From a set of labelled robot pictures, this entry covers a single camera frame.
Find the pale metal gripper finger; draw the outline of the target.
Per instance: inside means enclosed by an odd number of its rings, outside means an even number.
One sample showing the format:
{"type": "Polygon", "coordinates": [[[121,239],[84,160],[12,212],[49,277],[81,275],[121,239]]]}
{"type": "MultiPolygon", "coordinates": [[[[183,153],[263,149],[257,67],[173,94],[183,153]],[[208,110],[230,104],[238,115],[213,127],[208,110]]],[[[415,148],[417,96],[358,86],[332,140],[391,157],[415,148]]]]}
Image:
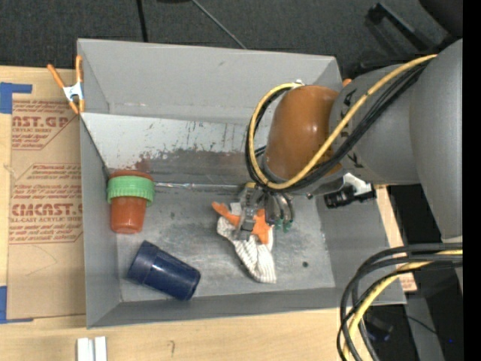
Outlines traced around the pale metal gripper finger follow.
{"type": "Polygon", "coordinates": [[[250,239],[256,223],[255,217],[257,215],[257,210],[258,208],[256,206],[247,206],[245,209],[244,235],[247,241],[250,239]]]}
{"type": "Polygon", "coordinates": [[[241,203],[238,205],[238,211],[240,220],[236,230],[237,237],[247,237],[248,230],[246,224],[246,211],[244,210],[244,206],[241,203]]]}

